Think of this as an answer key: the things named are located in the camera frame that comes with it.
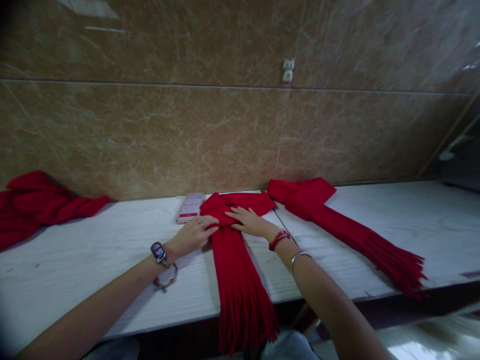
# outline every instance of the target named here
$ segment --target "red scarf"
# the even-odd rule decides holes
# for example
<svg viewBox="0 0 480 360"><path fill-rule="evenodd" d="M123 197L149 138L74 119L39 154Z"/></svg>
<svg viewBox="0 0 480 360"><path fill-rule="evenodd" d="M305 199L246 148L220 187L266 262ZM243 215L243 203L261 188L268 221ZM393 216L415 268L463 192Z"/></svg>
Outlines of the red scarf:
<svg viewBox="0 0 480 360"><path fill-rule="evenodd" d="M369 259L393 285L407 296L421 300L418 290L426 279L423 257L396 247L375 231L325 206L337 190L323 178L300 182L270 180L268 195L299 218L311 221Z"/></svg>
<svg viewBox="0 0 480 360"><path fill-rule="evenodd" d="M265 193L220 195L216 192L200 207L202 215L211 215L220 222L220 228L211 236L220 293L219 351L228 350L233 355L236 346L257 348L265 340L274 341L279 326L242 235L230 227L238 221L225 215L231 212L230 207L252 208L262 216L273 209L275 203Z"/></svg>
<svg viewBox="0 0 480 360"><path fill-rule="evenodd" d="M0 251L33 235L42 225L95 215L110 198L75 197L47 174L32 171L12 179L0 192Z"/></svg>

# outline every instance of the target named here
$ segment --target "red bracelet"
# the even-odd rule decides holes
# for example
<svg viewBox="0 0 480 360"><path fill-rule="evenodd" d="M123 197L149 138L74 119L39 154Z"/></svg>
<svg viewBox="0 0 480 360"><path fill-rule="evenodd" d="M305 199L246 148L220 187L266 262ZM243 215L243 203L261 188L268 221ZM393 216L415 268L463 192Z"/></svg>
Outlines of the red bracelet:
<svg viewBox="0 0 480 360"><path fill-rule="evenodd" d="M286 231L280 231L277 236L273 239L273 241L268 245L268 250L270 251L275 251L275 247L279 243L280 240L289 238L290 239L290 234Z"/></svg>

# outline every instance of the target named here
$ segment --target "right hand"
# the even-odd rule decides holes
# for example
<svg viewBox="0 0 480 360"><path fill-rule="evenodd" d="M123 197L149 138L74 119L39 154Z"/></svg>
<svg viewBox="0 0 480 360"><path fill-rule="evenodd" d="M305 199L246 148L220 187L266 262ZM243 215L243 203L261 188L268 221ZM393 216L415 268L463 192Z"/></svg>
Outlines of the right hand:
<svg viewBox="0 0 480 360"><path fill-rule="evenodd" d="M241 224L231 225L235 230L263 237L267 239L269 243L271 243L281 231L278 226L258 216L251 207L249 207L248 210L242 207L231 207L231 211L232 212L226 211L225 215L241 222Z"/></svg>
<svg viewBox="0 0 480 360"><path fill-rule="evenodd" d="M219 220L210 215L195 216L183 225L170 241L164 244L172 253L168 254L169 257L181 258L200 249L209 241L209 237L219 229L218 226L208 227L218 223Z"/></svg>

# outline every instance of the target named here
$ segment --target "phone screen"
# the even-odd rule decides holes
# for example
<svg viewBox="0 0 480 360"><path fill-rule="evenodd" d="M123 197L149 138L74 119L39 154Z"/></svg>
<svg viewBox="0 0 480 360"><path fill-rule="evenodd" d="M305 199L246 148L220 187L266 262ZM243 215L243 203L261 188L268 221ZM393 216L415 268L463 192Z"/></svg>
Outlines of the phone screen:
<svg viewBox="0 0 480 360"><path fill-rule="evenodd" d="M204 200L202 193L188 193L183 200L181 209L178 212L176 222L178 224L186 223L200 214L200 205Z"/></svg>

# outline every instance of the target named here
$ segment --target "wood grain surface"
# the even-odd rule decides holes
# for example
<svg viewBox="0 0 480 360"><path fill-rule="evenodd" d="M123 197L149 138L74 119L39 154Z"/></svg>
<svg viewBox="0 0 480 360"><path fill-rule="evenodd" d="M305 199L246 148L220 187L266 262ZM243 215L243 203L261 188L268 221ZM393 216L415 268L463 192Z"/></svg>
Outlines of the wood grain surface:
<svg viewBox="0 0 480 360"><path fill-rule="evenodd" d="M468 282L462 274L480 270L478 193L435 181L341 186L326 205L424 257L427 288ZM281 204L275 212L351 299L396 292L368 259L340 240Z"/></svg>
<svg viewBox="0 0 480 360"><path fill-rule="evenodd" d="M16 353L62 315L137 264L150 245L181 228L176 197L108 204L96 216L43 228L0 253L0 316L7 350ZM265 219L282 226L273 211ZM245 235L274 303L301 297L262 238ZM177 261L177 282L164 294L150 285L106 334L113 338L215 317L220 298L211 247ZM163 279L170 276L162 274Z"/></svg>

